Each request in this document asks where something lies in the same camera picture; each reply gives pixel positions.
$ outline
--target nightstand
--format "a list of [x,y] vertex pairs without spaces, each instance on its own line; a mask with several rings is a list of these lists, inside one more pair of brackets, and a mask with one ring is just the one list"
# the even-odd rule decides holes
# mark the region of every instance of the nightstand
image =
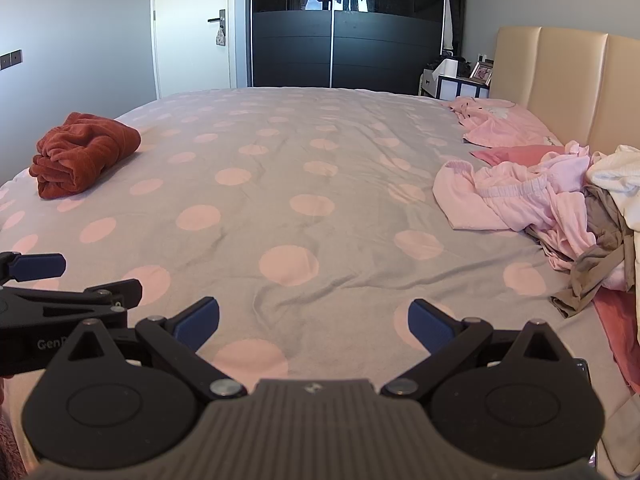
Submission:
[[441,75],[438,83],[431,81],[431,70],[425,70],[420,79],[422,92],[445,101],[453,101],[458,96],[489,97],[489,87],[484,83],[466,77],[449,77]]

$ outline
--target bed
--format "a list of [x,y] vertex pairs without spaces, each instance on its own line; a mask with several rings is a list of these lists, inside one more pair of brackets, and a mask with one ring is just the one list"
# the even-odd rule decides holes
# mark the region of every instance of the bed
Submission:
[[[507,27],[492,96],[525,105],[561,140],[634,143],[626,60],[640,41]],[[369,378],[377,387],[428,354],[410,301],[496,328],[548,320],[587,359],[607,416],[630,397],[593,308],[565,319],[567,283],[524,234],[453,231],[431,186],[453,158],[484,162],[438,101],[362,90],[249,88],[178,94],[120,118],[134,156],[82,195],[45,202],[26,171],[0,189],[0,249],[60,252],[83,290],[137,278],[130,323],[203,296],[220,328],[199,354],[251,389],[260,378]],[[5,409],[28,468],[20,411],[40,373],[8,384]],[[600,468],[615,478],[603,450]]]

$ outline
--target picture frame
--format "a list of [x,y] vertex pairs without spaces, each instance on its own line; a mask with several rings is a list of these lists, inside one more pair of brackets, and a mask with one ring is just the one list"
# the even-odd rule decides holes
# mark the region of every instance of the picture frame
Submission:
[[486,86],[489,86],[491,82],[491,74],[493,71],[494,71],[494,66],[492,63],[478,61],[476,63],[476,66],[473,72],[471,73],[471,79],[484,83]]

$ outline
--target polka dot bedsheet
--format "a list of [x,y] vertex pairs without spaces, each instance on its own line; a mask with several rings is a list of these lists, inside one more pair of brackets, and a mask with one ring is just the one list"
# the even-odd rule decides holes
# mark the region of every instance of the polka dot bedsheet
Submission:
[[[0,250],[60,252],[33,288],[144,287],[130,323],[203,296],[220,328],[199,354],[249,389],[265,378],[369,378],[428,354],[406,313],[425,298],[497,328],[548,320],[586,358],[608,412],[628,398],[592,308],[564,320],[566,283],[524,234],[453,231],[431,186],[441,165],[484,165],[456,116],[429,98],[341,89],[178,94],[120,118],[138,151],[91,190],[46,202],[22,172],[0,189]],[[9,384],[19,413],[39,373]]]

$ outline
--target black sliding wardrobe door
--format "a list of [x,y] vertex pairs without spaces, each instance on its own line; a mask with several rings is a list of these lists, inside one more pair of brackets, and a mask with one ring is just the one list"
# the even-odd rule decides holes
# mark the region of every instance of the black sliding wardrobe door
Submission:
[[328,87],[332,0],[252,0],[254,86]]
[[254,86],[414,94],[443,18],[444,0],[252,0]]
[[336,0],[333,86],[415,94],[443,16],[444,0]]

